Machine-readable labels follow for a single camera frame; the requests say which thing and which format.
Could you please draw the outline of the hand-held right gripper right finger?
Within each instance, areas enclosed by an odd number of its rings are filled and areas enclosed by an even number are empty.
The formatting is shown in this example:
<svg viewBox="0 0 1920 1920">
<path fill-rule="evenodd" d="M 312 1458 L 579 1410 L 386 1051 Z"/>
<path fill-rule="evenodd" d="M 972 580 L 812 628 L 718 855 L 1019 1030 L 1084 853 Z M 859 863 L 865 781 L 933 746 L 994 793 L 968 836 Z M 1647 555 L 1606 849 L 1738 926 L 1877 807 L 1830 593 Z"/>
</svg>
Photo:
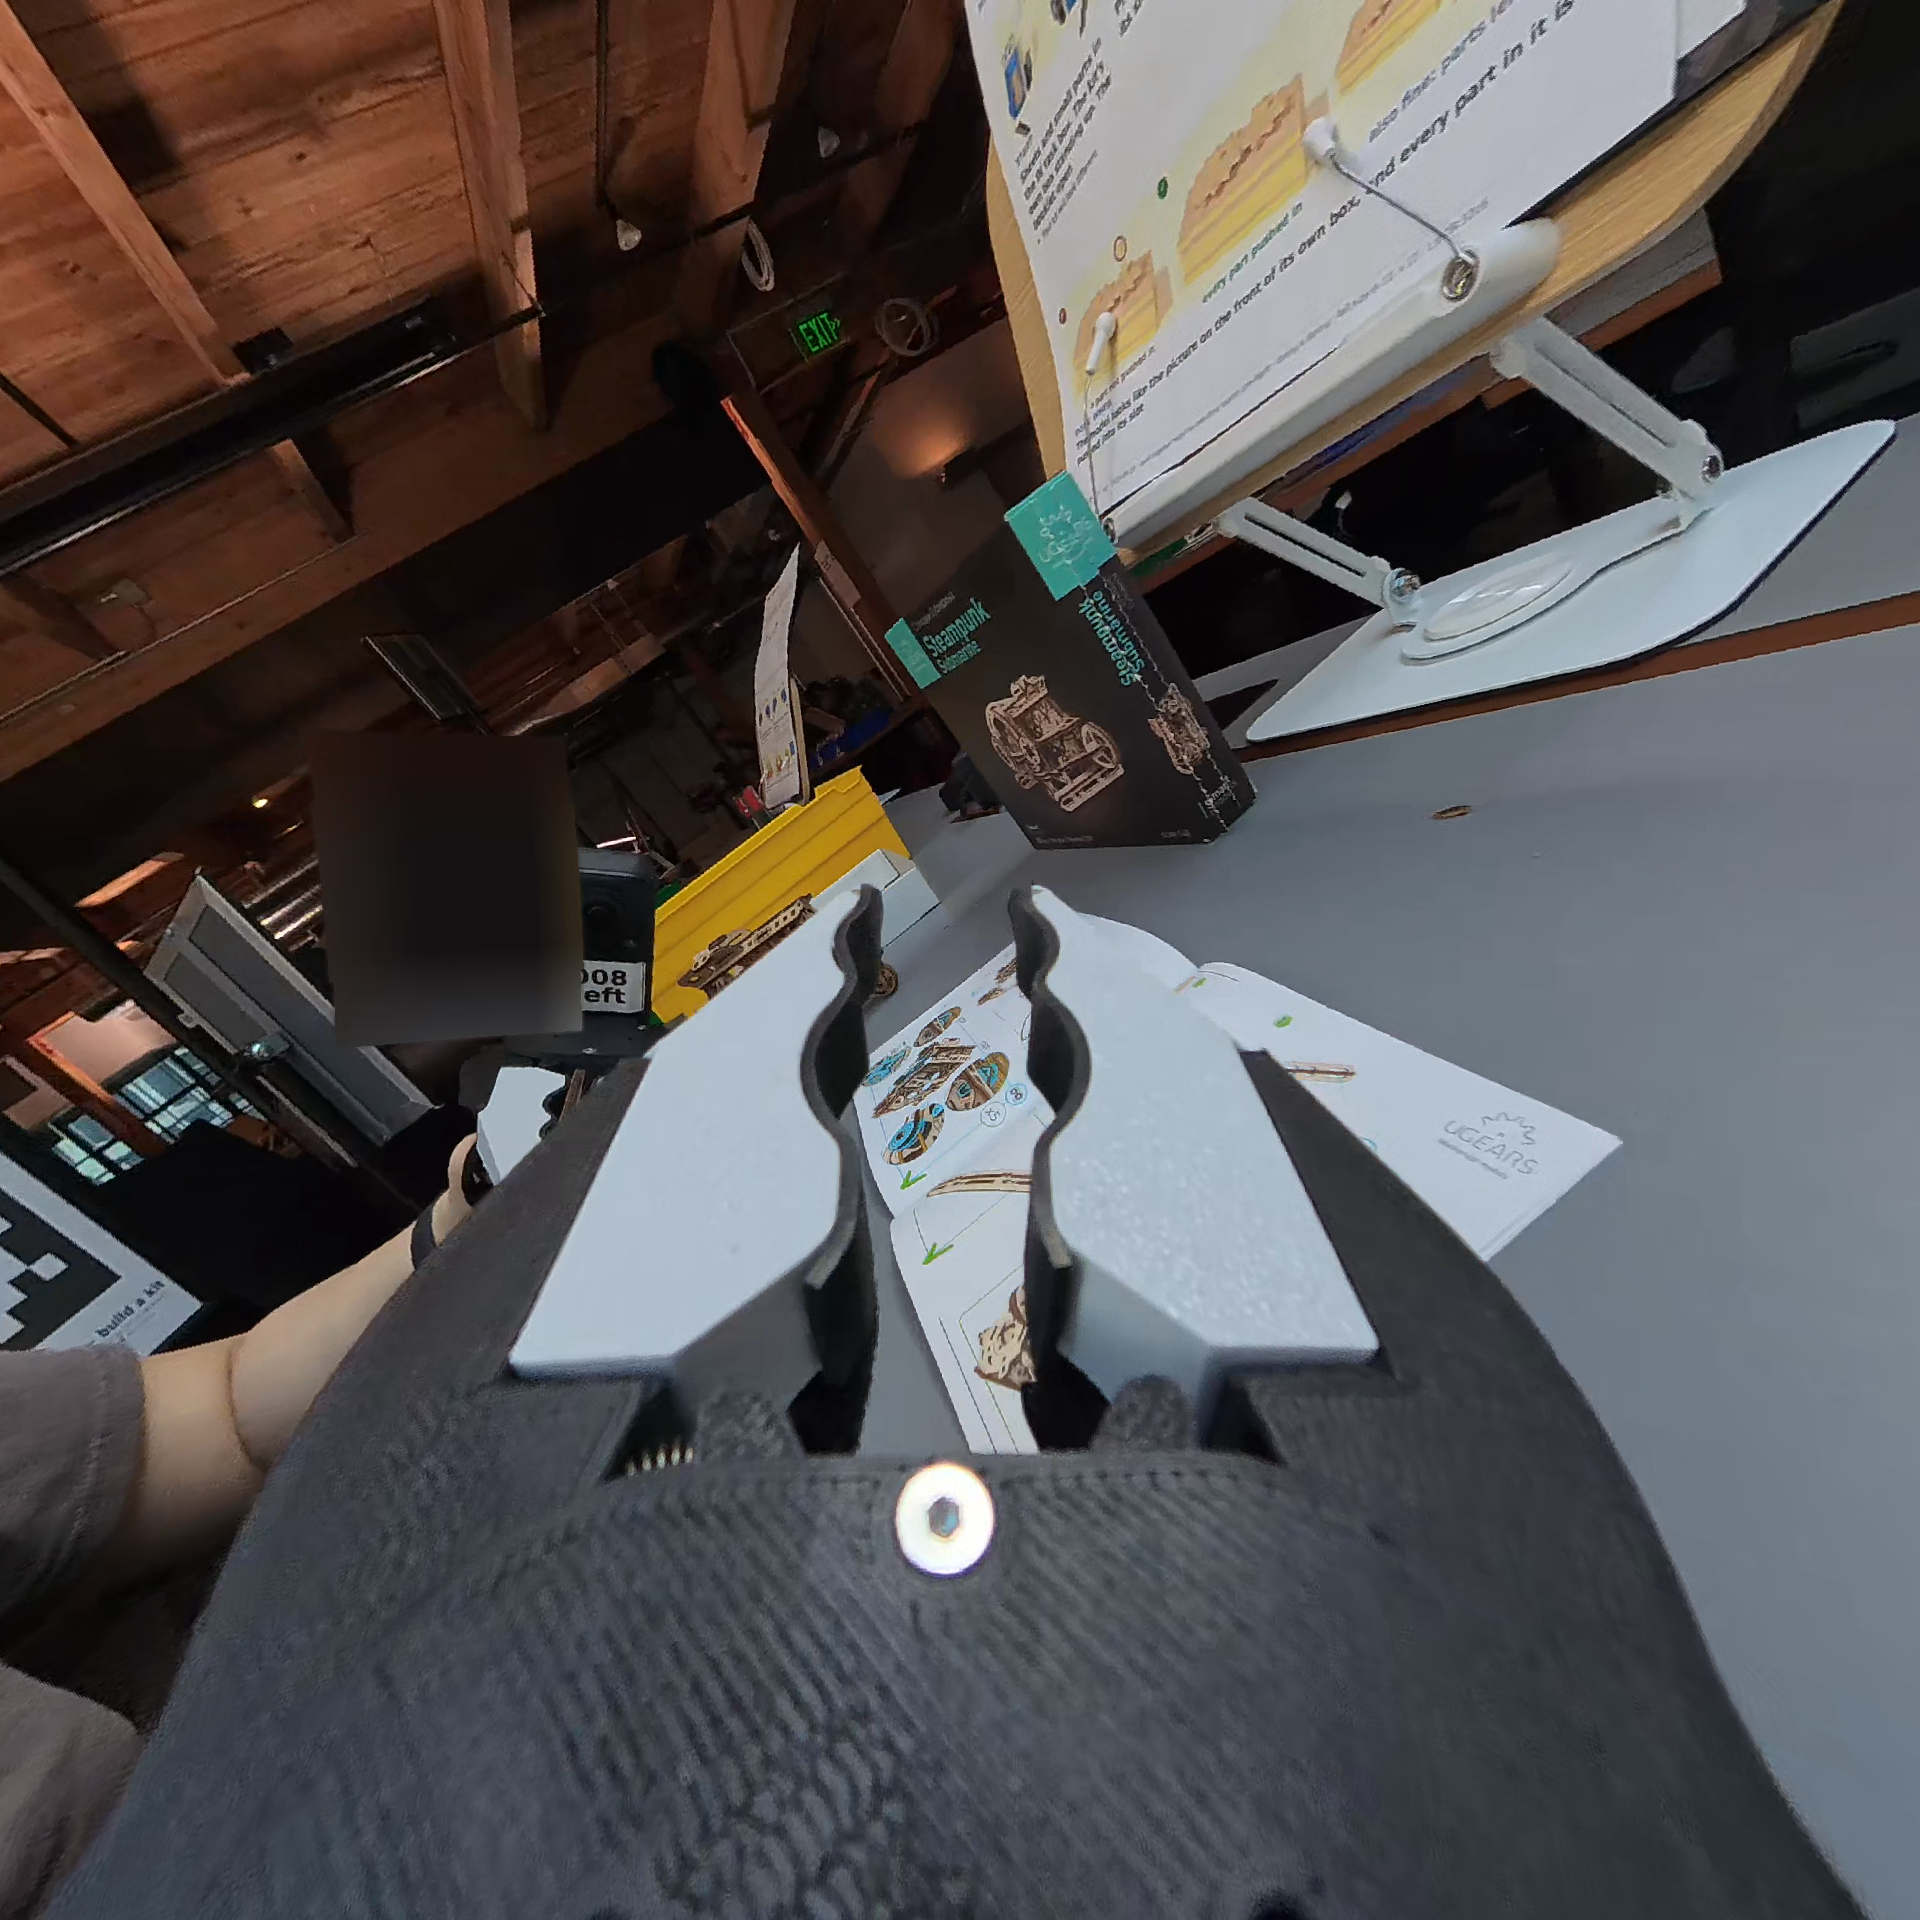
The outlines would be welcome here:
<svg viewBox="0 0 1920 1920">
<path fill-rule="evenodd" d="M 1152 978 L 1058 891 L 1008 893 L 1033 1151 L 1033 1398 L 1163 1376 L 1215 1406 L 1242 1371 L 1372 1360 L 1378 1331 L 1283 1144 L 1294 1082 Z"/>
</svg>

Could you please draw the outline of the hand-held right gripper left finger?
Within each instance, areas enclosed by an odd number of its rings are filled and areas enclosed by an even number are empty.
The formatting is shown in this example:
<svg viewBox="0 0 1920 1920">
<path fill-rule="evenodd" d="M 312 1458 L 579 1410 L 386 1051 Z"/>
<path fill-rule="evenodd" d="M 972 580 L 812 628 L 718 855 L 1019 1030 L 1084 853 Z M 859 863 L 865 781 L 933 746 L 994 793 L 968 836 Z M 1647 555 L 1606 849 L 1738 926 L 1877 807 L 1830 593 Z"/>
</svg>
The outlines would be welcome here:
<svg viewBox="0 0 1920 1920">
<path fill-rule="evenodd" d="M 509 1348 L 517 1376 L 641 1376 L 694 1410 L 863 1373 L 880 1307 L 843 1112 L 880 964 L 880 887 L 840 891 L 643 1056 Z"/>
</svg>

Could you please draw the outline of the person's left forearm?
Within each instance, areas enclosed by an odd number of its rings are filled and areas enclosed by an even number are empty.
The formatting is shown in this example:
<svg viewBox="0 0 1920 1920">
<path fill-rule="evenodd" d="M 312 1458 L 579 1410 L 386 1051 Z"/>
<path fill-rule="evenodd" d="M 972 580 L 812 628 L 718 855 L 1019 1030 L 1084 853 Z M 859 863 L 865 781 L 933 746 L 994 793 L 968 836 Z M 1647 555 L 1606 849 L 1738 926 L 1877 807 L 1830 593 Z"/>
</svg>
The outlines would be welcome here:
<svg viewBox="0 0 1920 1920">
<path fill-rule="evenodd" d="M 256 1329 L 139 1360 L 139 1462 L 130 1534 L 182 1543 L 235 1525 L 377 1312 L 412 1277 L 396 1234 Z"/>
</svg>

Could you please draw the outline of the wooden model vehicle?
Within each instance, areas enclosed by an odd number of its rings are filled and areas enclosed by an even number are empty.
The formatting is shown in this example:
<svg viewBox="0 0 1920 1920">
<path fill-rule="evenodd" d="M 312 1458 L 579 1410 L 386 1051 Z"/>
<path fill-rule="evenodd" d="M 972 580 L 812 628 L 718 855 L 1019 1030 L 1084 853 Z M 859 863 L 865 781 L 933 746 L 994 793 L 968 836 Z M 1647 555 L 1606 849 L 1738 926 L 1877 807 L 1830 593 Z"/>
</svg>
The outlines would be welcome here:
<svg viewBox="0 0 1920 1920">
<path fill-rule="evenodd" d="M 782 945 L 794 931 L 812 922 L 816 911 L 816 893 L 802 891 L 762 923 L 718 932 L 714 939 L 708 939 L 708 945 L 702 945 L 693 957 L 685 972 L 678 972 L 677 987 L 693 989 L 704 998 L 718 994 L 729 981 L 734 981 L 773 945 Z"/>
</svg>

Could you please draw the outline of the black model kit box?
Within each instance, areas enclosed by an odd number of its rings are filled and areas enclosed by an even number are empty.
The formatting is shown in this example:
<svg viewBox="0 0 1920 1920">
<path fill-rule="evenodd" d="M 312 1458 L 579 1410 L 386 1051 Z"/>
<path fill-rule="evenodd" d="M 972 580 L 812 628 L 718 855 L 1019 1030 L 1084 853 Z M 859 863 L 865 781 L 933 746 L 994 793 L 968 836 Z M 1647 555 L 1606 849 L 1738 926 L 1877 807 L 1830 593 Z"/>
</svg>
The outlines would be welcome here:
<svg viewBox="0 0 1920 1920">
<path fill-rule="evenodd" d="M 1074 473 L 884 640 L 1036 849 L 1213 846 L 1258 802 Z"/>
</svg>

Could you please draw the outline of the yellow plastic bin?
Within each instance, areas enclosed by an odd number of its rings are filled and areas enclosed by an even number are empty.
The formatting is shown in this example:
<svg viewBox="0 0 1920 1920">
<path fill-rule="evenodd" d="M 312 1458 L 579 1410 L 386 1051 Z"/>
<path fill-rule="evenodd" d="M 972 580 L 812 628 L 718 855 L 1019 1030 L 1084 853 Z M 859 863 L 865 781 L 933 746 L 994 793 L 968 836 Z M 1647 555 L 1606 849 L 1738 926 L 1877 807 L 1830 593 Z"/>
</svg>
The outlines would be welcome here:
<svg viewBox="0 0 1920 1920">
<path fill-rule="evenodd" d="M 704 1004 L 683 981 L 718 936 L 755 931 L 802 893 L 824 893 L 868 855 L 911 863 L 865 769 L 853 766 L 816 787 L 812 800 L 778 812 L 725 859 L 657 905 L 650 1010 L 677 1022 Z"/>
</svg>

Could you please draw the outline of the small document stand with sheet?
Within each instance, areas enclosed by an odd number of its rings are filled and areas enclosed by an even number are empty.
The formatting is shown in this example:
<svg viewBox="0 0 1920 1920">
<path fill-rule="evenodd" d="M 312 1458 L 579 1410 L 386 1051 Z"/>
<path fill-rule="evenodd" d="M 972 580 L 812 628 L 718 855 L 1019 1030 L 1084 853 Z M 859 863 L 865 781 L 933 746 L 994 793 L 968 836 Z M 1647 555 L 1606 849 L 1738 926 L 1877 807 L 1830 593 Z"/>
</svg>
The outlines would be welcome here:
<svg viewBox="0 0 1920 1920">
<path fill-rule="evenodd" d="M 755 741 L 762 808 L 778 817 L 806 802 L 812 769 L 802 734 L 802 698 L 790 665 L 794 606 L 799 597 L 802 544 L 790 547 L 762 604 L 755 655 Z"/>
</svg>

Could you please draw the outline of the white cardboard box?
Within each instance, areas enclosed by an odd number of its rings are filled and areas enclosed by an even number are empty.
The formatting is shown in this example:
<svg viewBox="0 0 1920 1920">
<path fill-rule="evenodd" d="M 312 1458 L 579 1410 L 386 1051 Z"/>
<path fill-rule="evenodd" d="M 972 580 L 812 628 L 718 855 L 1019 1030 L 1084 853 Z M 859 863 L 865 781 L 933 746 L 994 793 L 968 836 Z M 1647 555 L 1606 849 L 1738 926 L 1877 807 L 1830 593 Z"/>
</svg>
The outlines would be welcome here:
<svg viewBox="0 0 1920 1920">
<path fill-rule="evenodd" d="M 939 893 L 925 871 L 908 855 L 888 849 L 868 853 L 849 871 L 845 885 L 875 887 L 883 902 L 883 949 L 894 945 L 902 932 L 913 931 L 939 907 Z"/>
</svg>

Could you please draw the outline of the grey metal panel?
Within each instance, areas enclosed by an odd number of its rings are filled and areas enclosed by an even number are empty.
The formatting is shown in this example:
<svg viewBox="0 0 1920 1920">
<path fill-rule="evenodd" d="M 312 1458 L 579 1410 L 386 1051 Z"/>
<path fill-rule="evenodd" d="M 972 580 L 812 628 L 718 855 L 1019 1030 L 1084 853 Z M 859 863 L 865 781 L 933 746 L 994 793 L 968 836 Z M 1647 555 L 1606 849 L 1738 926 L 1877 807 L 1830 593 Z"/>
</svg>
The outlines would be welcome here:
<svg viewBox="0 0 1920 1920">
<path fill-rule="evenodd" d="M 371 1144 L 396 1139 L 431 1111 L 427 1092 L 379 1049 L 333 1030 L 331 998 L 207 876 L 185 885 L 146 977 L 199 1030 L 231 1055 L 289 1067 Z"/>
</svg>

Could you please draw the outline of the black white marker sign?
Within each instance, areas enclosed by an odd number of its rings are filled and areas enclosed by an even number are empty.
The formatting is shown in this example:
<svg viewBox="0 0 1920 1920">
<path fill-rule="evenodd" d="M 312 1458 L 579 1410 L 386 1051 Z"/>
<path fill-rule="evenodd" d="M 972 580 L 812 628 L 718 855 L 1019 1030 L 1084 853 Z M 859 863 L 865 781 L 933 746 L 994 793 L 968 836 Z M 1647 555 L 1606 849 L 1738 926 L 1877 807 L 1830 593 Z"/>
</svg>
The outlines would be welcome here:
<svg viewBox="0 0 1920 1920">
<path fill-rule="evenodd" d="M 13 1111 L 38 1092 L 2 1062 L 2 1351 L 163 1351 L 204 1301 L 89 1208 L 89 1185 Z"/>
</svg>

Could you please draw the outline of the white book stand wooden board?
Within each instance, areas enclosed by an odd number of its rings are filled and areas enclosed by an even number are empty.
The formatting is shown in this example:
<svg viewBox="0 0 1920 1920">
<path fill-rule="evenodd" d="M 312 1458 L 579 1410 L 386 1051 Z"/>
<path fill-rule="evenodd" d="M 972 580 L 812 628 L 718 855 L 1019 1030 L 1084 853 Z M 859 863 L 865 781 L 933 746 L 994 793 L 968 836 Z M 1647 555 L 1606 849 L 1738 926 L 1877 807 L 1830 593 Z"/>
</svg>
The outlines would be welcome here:
<svg viewBox="0 0 1920 1920">
<path fill-rule="evenodd" d="M 1260 400 L 1129 496 L 1079 476 L 1117 555 L 1198 523 L 1372 604 L 1372 617 L 1304 686 L 1247 718 L 1254 741 L 1431 708 L 1497 686 L 1638 658 L 1711 623 L 1857 480 L 1889 421 L 1726 467 L 1699 421 L 1671 413 L 1549 316 L 1549 278 L 1571 263 L 1571 221 L 1529 211 L 1486 261 L 1425 275 L 1326 362 Z M 1388 390 L 1426 385 L 1425 362 L 1486 357 L 1651 473 L 1651 496 L 1440 580 L 1258 498 L 1339 418 L 1378 418 Z"/>
</svg>

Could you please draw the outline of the printed instruction sheet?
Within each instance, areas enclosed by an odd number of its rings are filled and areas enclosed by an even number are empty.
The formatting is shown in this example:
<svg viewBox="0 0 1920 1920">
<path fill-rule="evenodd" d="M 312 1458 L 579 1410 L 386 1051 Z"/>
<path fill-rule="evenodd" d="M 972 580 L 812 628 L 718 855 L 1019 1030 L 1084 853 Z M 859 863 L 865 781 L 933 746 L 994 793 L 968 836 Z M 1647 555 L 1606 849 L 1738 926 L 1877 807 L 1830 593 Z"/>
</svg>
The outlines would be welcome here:
<svg viewBox="0 0 1920 1920">
<path fill-rule="evenodd" d="M 1129 496 L 1680 108 L 1761 2 L 962 2 L 1041 460 Z"/>
</svg>

